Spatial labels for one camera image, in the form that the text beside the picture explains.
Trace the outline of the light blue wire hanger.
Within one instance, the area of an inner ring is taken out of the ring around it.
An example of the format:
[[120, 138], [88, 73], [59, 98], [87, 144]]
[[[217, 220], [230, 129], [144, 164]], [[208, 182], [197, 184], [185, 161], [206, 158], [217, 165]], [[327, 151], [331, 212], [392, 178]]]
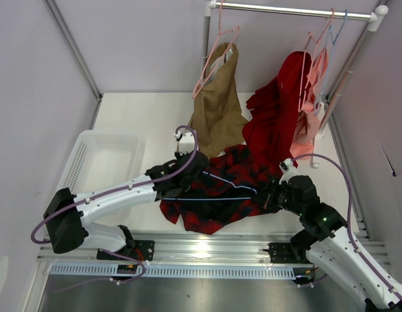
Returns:
[[168, 196], [169, 202], [217, 202], [249, 200], [257, 195], [257, 186], [236, 175], [213, 174], [203, 171], [190, 189], [179, 195]]

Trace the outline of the red plaid skirt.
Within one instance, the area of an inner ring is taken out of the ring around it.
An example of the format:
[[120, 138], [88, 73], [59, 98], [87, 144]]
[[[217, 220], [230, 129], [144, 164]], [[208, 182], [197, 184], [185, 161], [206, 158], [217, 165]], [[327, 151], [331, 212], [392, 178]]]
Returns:
[[187, 231], [211, 235], [246, 217], [277, 213], [264, 190], [281, 175], [277, 164], [257, 162], [246, 145], [232, 146], [210, 159], [187, 191], [162, 200], [160, 210], [173, 224], [181, 218]]

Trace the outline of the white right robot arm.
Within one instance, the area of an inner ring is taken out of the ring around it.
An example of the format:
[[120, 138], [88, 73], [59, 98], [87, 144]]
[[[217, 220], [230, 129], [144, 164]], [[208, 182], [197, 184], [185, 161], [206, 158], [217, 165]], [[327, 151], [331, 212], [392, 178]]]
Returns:
[[402, 311], [402, 284], [348, 230], [335, 208], [323, 203], [307, 175], [273, 181], [255, 201], [299, 217], [302, 231], [290, 240], [290, 255], [309, 261], [335, 281], [364, 311]]

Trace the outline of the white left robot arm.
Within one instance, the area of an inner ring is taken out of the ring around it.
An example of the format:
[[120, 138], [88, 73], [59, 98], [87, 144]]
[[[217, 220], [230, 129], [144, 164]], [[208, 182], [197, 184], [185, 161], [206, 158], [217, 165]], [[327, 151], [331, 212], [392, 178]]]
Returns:
[[97, 221], [135, 205], [177, 198], [209, 163], [199, 151], [175, 156], [112, 189], [82, 194], [72, 194], [68, 188], [58, 190], [44, 213], [53, 252], [95, 248], [99, 260], [129, 259], [136, 248], [130, 230], [124, 225], [106, 226]]

